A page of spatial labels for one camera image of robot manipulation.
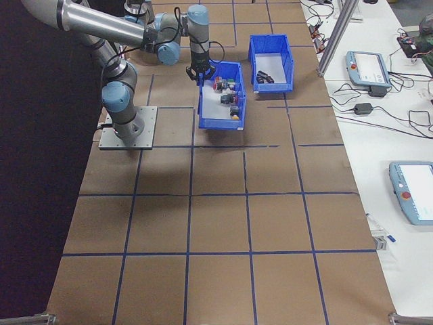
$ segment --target dark curtain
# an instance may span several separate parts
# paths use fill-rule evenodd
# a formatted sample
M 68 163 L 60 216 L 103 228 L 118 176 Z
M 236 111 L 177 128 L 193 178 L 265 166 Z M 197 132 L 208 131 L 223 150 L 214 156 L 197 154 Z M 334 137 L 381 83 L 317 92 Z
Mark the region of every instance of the dark curtain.
M 122 2 L 90 1 L 122 14 Z M 100 113 L 89 52 L 0 5 L 0 319 L 45 311 Z

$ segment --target white table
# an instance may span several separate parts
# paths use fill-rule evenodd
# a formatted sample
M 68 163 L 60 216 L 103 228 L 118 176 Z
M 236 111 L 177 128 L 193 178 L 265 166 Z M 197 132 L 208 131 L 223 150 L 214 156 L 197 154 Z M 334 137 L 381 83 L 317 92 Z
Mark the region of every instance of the white table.
M 344 60 L 347 51 L 381 53 L 389 69 L 388 56 L 399 48 L 396 38 L 397 29 L 401 28 L 401 25 L 386 0 L 379 0 L 375 5 L 360 0 L 359 7 L 364 21 L 349 23 L 325 73 L 329 95 L 333 95 L 333 92 L 344 82 L 349 82 Z M 318 12 L 320 10 L 319 13 L 329 12 L 325 7 L 314 8 Z M 306 18 L 311 16 L 305 7 L 304 13 Z M 331 16 L 319 31 L 329 37 L 335 23 L 336 19 Z M 421 60 L 413 64 L 401 50 L 392 56 L 392 70 L 430 75 Z M 356 103 L 368 102 L 372 106 L 382 106 L 391 114 L 401 118 L 407 118 L 408 110 L 427 110 L 433 116 L 427 79 L 417 77 L 414 79 L 424 80 L 424 82 L 416 82 L 412 89 L 403 89 L 400 93 L 393 90 L 385 98 L 374 98 L 363 94 L 347 105 L 337 105 L 337 107 L 348 110 Z M 338 99 L 339 102 L 344 102 L 344 99 L 349 97 L 350 95 L 338 96 Z M 336 111 L 336 116 L 414 133 L 407 124 L 394 120 L 381 110 L 374 110 L 369 116 L 362 117 Z M 411 137 L 339 118 L 338 125 L 365 211 L 371 213 L 397 240 L 395 243 L 388 241 L 387 250 L 378 252 L 396 311 L 402 316 L 431 317 L 433 316 L 433 226 L 414 226 L 407 221 L 393 193 L 388 176 L 388 165 L 396 160 L 432 161 L 433 140 Z

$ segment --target red emergency stop button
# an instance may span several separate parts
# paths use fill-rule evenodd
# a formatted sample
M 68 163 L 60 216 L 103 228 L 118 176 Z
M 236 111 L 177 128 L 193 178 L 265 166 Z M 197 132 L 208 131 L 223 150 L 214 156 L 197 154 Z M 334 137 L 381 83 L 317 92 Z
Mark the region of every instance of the red emergency stop button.
M 405 200 L 408 200 L 412 197 L 412 195 L 409 192 L 403 192 L 401 194 L 401 197 L 404 198 Z

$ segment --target gray metal plate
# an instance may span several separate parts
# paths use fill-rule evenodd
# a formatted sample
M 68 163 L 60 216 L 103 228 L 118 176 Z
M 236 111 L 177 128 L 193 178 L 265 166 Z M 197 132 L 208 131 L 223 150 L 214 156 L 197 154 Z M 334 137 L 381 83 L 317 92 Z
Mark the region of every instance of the gray metal plate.
M 136 106 L 137 113 L 144 120 L 143 132 L 133 140 L 124 141 L 119 139 L 112 127 L 105 127 L 102 130 L 99 141 L 100 150 L 151 150 L 154 145 L 156 115 L 158 108 L 156 106 Z M 107 115 L 105 123 L 111 123 L 110 115 Z

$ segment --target cardboard floor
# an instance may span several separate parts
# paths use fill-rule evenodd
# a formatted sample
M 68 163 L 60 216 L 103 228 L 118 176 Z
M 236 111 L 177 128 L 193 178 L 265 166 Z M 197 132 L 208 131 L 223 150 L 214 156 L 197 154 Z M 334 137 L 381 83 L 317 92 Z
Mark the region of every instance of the cardboard floor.
M 198 129 L 188 48 L 173 67 L 131 55 L 135 104 L 159 106 L 155 147 L 102 152 L 95 134 L 48 312 L 60 324 L 387 324 L 394 307 L 301 4 L 201 3 L 210 38 L 242 63 L 245 130 Z M 271 33 L 289 38 L 294 91 L 254 95 L 249 36 Z

